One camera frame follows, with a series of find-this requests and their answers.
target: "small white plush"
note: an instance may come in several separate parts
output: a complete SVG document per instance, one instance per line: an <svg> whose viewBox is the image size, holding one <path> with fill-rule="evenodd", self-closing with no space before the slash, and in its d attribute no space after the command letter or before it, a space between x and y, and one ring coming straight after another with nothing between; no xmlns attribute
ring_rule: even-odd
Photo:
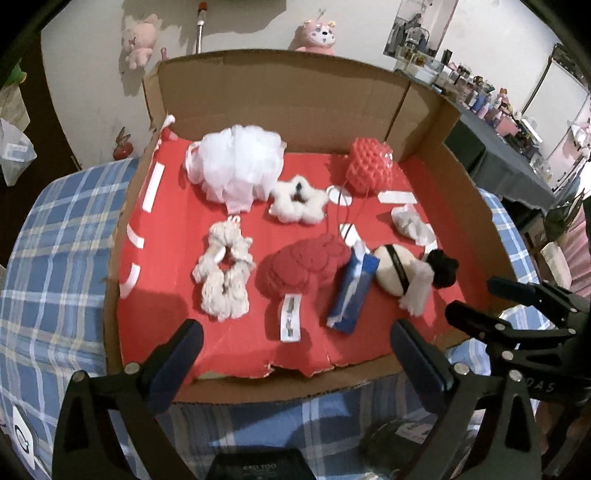
<svg viewBox="0 0 591 480"><path fill-rule="evenodd" d="M383 245L374 250L373 255L379 259L375 274L379 285L390 295L400 298L398 305L412 316L423 314L433 287L447 288L456 282L459 263L443 250L432 250L424 261L402 245ZM396 257L406 279L401 278L396 269Z"/></svg>
<svg viewBox="0 0 591 480"><path fill-rule="evenodd" d="M290 181L278 181L271 189L271 196L274 201L269 213L281 223L320 223L325 217L324 206L329 201L324 190L315 189L301 175Z"/></svg>

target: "white knitted scrunchie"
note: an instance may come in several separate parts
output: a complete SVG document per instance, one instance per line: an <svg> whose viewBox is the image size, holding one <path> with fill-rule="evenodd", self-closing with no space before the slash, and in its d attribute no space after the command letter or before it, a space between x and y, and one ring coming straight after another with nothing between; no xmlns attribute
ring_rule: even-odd
<svg viewBox="0 0 591 480"><path fill-rule="evenodd" d="M220 322L228 318L240 318L250 308L246 282L256 264L248 252L252 238L242 236L239 221L239 217L230 217L211 226L207 251L193 269L193 278L197 283L204 281L202 309ZM225 256L226 247L230 249L234 264L223 272L218 263Z"/></svg>

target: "cardboard box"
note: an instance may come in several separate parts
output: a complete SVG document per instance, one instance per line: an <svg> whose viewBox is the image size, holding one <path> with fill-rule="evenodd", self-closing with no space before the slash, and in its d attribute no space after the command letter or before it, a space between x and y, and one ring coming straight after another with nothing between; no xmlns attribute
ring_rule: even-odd
<svg viewBox="0 0 591 480"><path fill-rule="evenodd" d="M464 168L443 144L460 116L435 91L395 73L367 64L293 51L220 51L160 63L144 79L152 126L167 114L173 131L188 140L235 124L255 124L277 131L289 151L346 154L356 137L386 141L394 160L418 156L451 209L484 278L515 279L511 262L492 223L492 214ZM158 140L154 135L129 184L115 231L105 299L105 349L108 371L120 371L121 352L116 308L118 268L129 214L139 196ZM423 207L432 192L421 194L421 178L409 178ZM489 313L513 304L488 297ZM452 330L435 343L457 345L465 335ZM222 378L184 387L177 401L248 403L289 400L351 388L400 372L394 355L304 378L299 372L274 372L264 380Z"/></svg>

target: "pink plush toy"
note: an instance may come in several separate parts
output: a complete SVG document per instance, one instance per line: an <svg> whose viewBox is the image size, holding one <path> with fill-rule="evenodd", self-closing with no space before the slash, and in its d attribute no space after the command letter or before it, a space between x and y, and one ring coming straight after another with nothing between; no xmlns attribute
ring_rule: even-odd
<svg viewBox="0 0 591 480"><path fill-rule="evenodd" d="M123 32L123 48L129 53L125 60L131 70L135 70L137 67L145 67L148 63L154 45L156 45L159 25L160 20L155 14L152 14L143 22Z"/></svg>
<svg viewBox="0 0 591 480"><path fill-rule="evenodd" d="M335 22L322 23L320 19L324 10L320 10L315 20L307 20L301 29L301 43L303 46L297 51L308 51L310 53L325 53L334 55L333 45L335 44Z"/></svg>

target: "dark gray table cover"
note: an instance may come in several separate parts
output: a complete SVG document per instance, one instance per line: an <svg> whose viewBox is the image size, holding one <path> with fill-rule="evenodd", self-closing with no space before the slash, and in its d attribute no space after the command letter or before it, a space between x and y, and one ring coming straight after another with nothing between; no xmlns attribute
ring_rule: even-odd
<svg viewBox="0 0 591 480"><path fill-rule="evenodd" d="M462 113L446 145L481 189L544 214L556 203L552 189L536 175L527 158L473 113Z"/></svg>

